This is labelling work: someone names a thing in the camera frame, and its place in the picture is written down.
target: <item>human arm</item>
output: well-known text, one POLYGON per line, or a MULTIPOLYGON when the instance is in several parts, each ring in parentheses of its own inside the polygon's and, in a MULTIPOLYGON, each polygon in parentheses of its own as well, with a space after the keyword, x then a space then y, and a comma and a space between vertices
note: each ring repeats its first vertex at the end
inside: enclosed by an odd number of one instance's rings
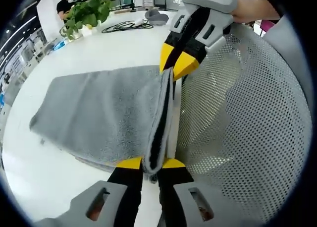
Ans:
POLYGON ((64 13, 64 11, 60 11, 58 13, 58 15, 59 15, 61 20, 65 20, 67 18, 67 16, 68 16, 68 12, 64 13))
POLYGON ((238 0, 237 7, 231 14, 237 23, 280 19, 280 15, 268 0, 238 0))

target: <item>gray mesh chair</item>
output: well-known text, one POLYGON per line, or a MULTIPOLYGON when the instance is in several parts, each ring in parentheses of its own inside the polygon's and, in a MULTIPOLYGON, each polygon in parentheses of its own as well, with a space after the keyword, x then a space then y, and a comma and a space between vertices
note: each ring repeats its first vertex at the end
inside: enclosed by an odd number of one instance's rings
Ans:
POLYGON ((265 223, 295 187, 312 119, 281 55, 246 26, 183 84, 176 158, 220 188, 246 220, 265 223))

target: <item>gray towel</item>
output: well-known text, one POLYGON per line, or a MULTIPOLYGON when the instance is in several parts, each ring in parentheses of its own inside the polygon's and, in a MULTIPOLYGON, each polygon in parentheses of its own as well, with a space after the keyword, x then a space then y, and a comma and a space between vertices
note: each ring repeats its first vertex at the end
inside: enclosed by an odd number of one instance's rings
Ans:
POLYGON ((76 157, 115 166, 143 156, 162 166, 172 116, 172 71, 123 68, 55 78, 30 129, 76 157))

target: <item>potted plant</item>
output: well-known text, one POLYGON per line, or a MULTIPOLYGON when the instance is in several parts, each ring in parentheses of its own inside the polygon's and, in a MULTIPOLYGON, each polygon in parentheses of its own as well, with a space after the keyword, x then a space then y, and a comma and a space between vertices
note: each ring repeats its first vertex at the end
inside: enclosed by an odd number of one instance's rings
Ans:
POLYGON ((59 31, 61 36, 75 39, 79 30, 86 26, 88 29, 98 26, 98 21, 103 23, 109 16, 113 0, 87 0, 76 3, 66 18, 65 25, 59 31))

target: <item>white tabletop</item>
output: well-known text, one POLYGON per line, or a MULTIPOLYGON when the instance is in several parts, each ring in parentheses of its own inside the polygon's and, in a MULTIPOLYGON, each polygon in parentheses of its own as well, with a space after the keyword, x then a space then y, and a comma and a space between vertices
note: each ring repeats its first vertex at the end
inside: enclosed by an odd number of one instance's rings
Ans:
MULTIPOLYGON (((144 13, 112 15, 101 26, 143 18, 144 13)), ((173 16, 172 12, 164 13, 173 16)), ((158 65, 162 44, 169 34, 168 24, 81 38, 46 56, 25 81, 7 120, 3 164, 9 186, 31 220, 59 216, 68 210, 72 198, 110 176, 48 141, 40 144, 40 136, 30 132, 30 119, 43 102, 51 81, 83 72, 158 65)), ((157 226, 160 210, 158 185, 145 181, 135 226, 157 226)))

